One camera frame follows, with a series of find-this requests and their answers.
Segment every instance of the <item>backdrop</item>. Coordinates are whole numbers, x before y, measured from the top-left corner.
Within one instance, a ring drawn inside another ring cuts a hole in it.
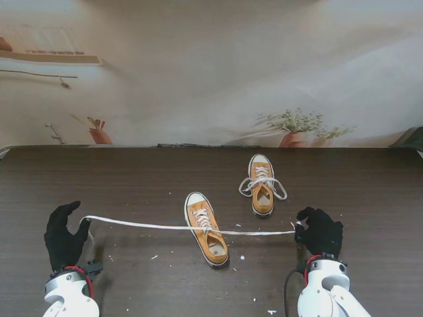
[[[103,62],[0,59],[77,77],[0,72],[0,147],[386,147],[423,120],[415,0],[0,0],[0,50]]]

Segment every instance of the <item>potted plant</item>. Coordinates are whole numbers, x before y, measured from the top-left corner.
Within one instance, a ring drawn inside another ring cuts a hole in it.
[[[306,147],[307,132],[320,128],[323,122],[322,116],[316,112],[305,114],[301,108],[297,108],[294,112],[286,110],[284,114],[267,116],[267,125],[273,129],[287,132],[279,147]]]
[[[354,132],[356,127],[356,125],[354,127],[345,128],[343,128],[342,126],[334,127],[332,131],[328,131],[326,129],[318,129],[315,131],[315,135],[317,136],[317,138],[313,141],[311,146],[330,147],[333,144],[335,138]]]
[[[94,120],[92,117],[87,117],[88,120],[92,123],[94,128],[90,127],[90,134],[94,139],[96,144],[113,144],[106,132],[103,131],[104,125],[106,122],[101,120]]]

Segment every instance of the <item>orange sneaker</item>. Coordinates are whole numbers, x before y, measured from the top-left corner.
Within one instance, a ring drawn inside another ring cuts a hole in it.
[[[219,230],[210,202],[201,193],[191,193],[185,200],[185,220],[188,226],[203,227],[191,230],[208,265],[214,269],[229,264],[229,252],[221,234],[206,229]]]
[[[274,184],[277,183],[284,196],[276,193]],[[252,197],[252,211],[258,218],[267,218],[273,212],[274,196],[285,200],[288,196],[282,184],[275,179],[272,164],[261,154],[255,154],[250,160],[249,177],[245,178],[239,186],[239,192],[245,197]]]

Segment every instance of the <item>black glove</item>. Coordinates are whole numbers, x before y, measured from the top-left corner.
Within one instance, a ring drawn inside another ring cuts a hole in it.
[[[80,201],[74,201],[68,205],[59,206],[48,219],[44,241],[54,272],[63,269],[65,266],[75,265],[81,257],[82,247],[87,241],[91,222],[84,219],[75,235],[71,234],[66,227],[67,216],[72,214],[72,211],[78,208],[80,204]]]
[[[297,219],[306,219],[307,230],[301,225],[295,226],[295,241],[303,243],[312,255],[333,254],[338,258],[342,247],[342,228],[340,221],[334,222],[322,209],[307,207],[301,210]]]

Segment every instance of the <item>dark wood tabletop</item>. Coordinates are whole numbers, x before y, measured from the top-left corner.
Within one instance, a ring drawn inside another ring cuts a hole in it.
[[[255,153],[270,159],[288,192],[264,220],[238,192]],[[302,208],[325,210],[344,223],[340,258],[369,313],[421,316],[422,190],[423,160],[408,150],[12,149],[0,162],[0,315],[42,316],[47,309],[43,234],[58,205],[82,201],[71,232],[84,215],[184,226],[186,196],[202,192],[222,230],[291,230]],[[99,221],[91,232],[96,246],[87,241],[82,260],[104,261],[95,281],[103,316],[283,316],[285,276],[308,256],[292,235],[225,236],[231,263],[214,270],[189,232]],[[291,316],[302,288],[294,275]]]

